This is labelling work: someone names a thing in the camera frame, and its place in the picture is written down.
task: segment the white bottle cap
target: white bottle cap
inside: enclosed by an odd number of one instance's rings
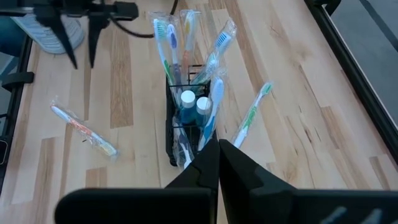
[[[211,100],[205,96],[197,101],[197,111],[200,115],[208,115],[211,108]]]
[[[181,102],[184,108],[195,106],[195,94],[191,90],[185,90],[181,94]]]

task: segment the plastic wrapper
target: plastic wrapper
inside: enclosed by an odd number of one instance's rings
[[[213,137],[216,129],[217,115],[221,102],[224,98],[224,78],[226,77],[226,69],[219,68],[215,72],[215,76],[211,80],[209,99],[211,100],[211,112],[206,116],[206,124],[202,129],[198,151],[201,151],[207,142]]]
[[[111,143],[107,142],[102,136],[96,134],[93,130],[84,125],[84,122],[80,120],[72,111],[65,109],[60,106],[57,100],[53,100],[50,105],[51,110],[66,123],[72,125],[84,138],[89,142],[101,149],[105,155],[109,156],[112,160],[116,159],[119,152],[112,146]]]
[[[235,147],[240,148],[244,139],[248,135],[249,128],[254,122],[254,118],[256,117],[256,113],[258,111],[258,107],[260,105],[261,100],[267,96],[273,87],[272,82],[267,82],[265,83],[260,92],[257,94],[256,99],[254,99],[253,104],[249,108],[248,112],[244,116],[244,119],[242,120],[242,123],[239,125],[238,131],[232,138],[232,142]]]
[[[220,65],[221,58],[226,50],[231,46],[236,38],[237,28],[234,21],[229,18],[226,24],[217,36],[213,43],[213,48],[210,49],[206,57],[206,65],[192,80],[193,85],[206,84],[211,79],[212,74]]]
[[[159,51],[160,61],[164,68],[170,90],[176,106],[180,107],[180,95],[184,80],[181,76],[181,45],[182,35],[180,19],[164,12],[150,12],[154,26],[155,42]]]
[[[173,117],[173,130],[174,130],[174,144],[173,144],[173,154],[178,167],[184,170],[193,160],[193,153],[191,145],[187,138],[187,134],[181,127],[181,122],[174,116]]]
[[[200,11],[192,9],[184,9],[180,11],[184,39],[184,51],[181,65],[183,80],[188,80],[188,69],[189,66],[193,64],[193,56],[196,46],[196,37],[199,27],[200,16]]]

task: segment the blue bottle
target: blue bottle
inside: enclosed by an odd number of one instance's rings
[[[205,96],[197,101],[197,117],[196,124],[199,127],[204,127],[207,123],[211,111],[211,100]]]
[[[197,111],[195,108],[195,94],[190,90],[185,90],[181,94],[181,112],[180,119],[181,123],[189,124],[195,120],[197,117]]]

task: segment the butcher block countertop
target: butcher block countertop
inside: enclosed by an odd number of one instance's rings
[[[140,17],[124,23],[151,33],[149,11],[172,0],[137,0]],[[217,134],[231,140],[264,82],[273,81],[241,150],[300,189],[398,189],[396,164],[303,0],[183,0],[198,9],[196,63],[203,63],[231,17],[236,41]],[[81,24],[87,28],[87,20]],[[87,38],[66,55],[33,45],[11,155],[0,197],[0,223],[53,223],[65,194],[85,187],[165,187],[180,171],[165,152],[165,75],[154,39],[110,25],[89,66]],[[121,156],[108,161],[50,109],[56,99]],[[218,223],[226,223],[219,200]]]

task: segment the wood grain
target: wood grain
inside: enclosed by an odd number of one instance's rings
[[[127,28],[150,33],[149,11],[171,1],[137,0],[140,17]],[[298,188],[398,189],[397,164],[358,101],[304,1],[185,0],[202,12],[196,63],[203,63],[231,17],[237,40],[228,69],[217,132],[230,140],[264,82],[274,82],[241,150]],[[87,19],[81,24],[87,29]],[[22,95],[0,196],[1,223],[52,223],[60,197],[85,187],[165,187],[180,171],[165,153],[165,75],[155,41],[130,37],[112,24],[102,31],[90,68],[87,39],[66,55],[33,46],[35,82]],[[107,160],[50,110],[58,96],[120,150]],[[219,203],[218,223],[226,223]]]

